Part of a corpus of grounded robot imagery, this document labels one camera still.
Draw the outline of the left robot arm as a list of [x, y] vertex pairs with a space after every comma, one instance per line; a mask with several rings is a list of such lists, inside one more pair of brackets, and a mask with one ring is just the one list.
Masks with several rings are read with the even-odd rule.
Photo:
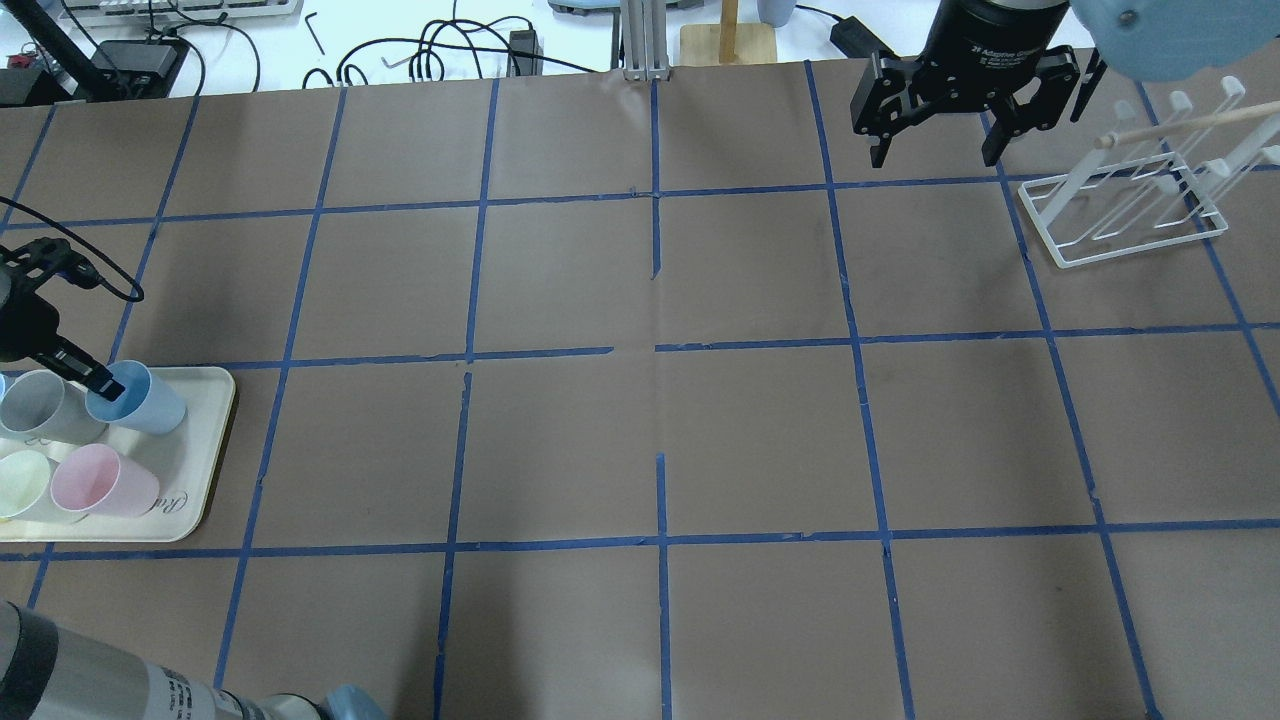
[[[215, 366], [3, 382], [3, 539], [169, 542], [204, 515], [236, 400]], [[247, 700], [3, 602], [5, 719], [381, 719], [362, 689]]]

